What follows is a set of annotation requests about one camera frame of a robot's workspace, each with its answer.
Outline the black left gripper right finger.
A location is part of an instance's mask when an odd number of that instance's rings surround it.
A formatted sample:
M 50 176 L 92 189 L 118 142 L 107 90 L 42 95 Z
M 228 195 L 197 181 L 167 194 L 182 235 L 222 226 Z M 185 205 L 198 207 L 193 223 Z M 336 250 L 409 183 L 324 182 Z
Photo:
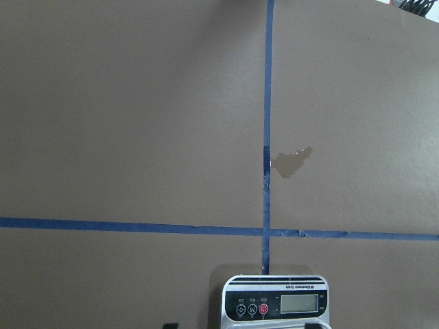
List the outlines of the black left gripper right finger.
M 320 323 L 308 323 L 306 324 L 306 329 L 329 329 L 329 327 Z

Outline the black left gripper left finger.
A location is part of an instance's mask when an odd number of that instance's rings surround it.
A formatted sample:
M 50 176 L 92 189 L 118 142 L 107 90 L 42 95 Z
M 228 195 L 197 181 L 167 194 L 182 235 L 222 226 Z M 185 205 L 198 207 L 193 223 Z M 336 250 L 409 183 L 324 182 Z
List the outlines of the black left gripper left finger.
M 162 329 L 178 329 L 178 324 L 177 323 L 167 323 L 164 324 Z

